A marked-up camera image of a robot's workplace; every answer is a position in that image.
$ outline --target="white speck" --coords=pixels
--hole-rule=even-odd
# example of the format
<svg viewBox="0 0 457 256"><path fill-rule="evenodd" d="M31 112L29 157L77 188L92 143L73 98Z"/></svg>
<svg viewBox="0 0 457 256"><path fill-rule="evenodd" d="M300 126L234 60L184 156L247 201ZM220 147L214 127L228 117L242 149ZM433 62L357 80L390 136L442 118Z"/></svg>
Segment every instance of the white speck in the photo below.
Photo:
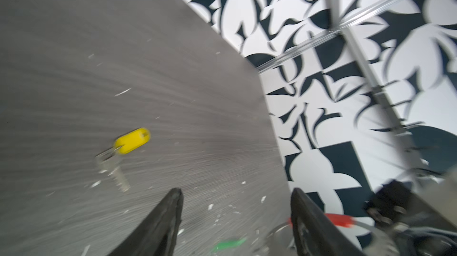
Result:
<svg viewBox="0 0 457 256"><path fill-rule="evenodd" d="M96 186L100 185L100 183L101 183L101 181L96 181L96 182L93 183L92 186L90 186L90 187L96 187Z"/></svg>
<svg viewBox="0 0 457 256"><path fill-rule="evenodd" d="M121 94L126 93L126 92L128 92L129 90L131 90L131 89L132 89L132 88L129 88L129 89L123 91L122 93L118 93L117 95L115 95L115 97L120 96Z"/></svg>
<svg viewBox="0 0 457 256"><path fill-rule="evenodd" d="M89 247L90 247L90 244L86 247L84 247L84 251L83 251L83 254L81 254L81 256L85 256L87 254L87 252L89 251Z"/></svg>

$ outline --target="yellow tag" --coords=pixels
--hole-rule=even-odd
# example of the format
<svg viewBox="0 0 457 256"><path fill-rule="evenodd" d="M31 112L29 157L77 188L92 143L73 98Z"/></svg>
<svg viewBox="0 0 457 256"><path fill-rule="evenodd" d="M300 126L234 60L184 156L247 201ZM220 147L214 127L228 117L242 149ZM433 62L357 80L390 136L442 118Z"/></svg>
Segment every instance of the yellow tag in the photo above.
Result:
<svg viewBox="0 0 457 256"><path fill-rule="evenodd" d="M150 138L151 134L146 128L139 128L117 138L114 149L119 148L117 150L119 154L127 154L148 142Z"/></svg>

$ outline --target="brushed metal surface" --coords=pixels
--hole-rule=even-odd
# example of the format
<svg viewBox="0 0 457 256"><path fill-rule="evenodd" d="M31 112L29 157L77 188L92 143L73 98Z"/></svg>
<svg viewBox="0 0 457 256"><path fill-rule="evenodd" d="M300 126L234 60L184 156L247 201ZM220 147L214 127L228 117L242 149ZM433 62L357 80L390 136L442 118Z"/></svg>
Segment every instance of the brushed metal surface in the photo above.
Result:
<svg viewBox="0 0 457 256"><path fill-rule="evenodd" d="M178 256L290 215L257 71L184 2L0 3L0 255L105 255L172 187ZM94 157L139 127L121 192Z"/></svg>

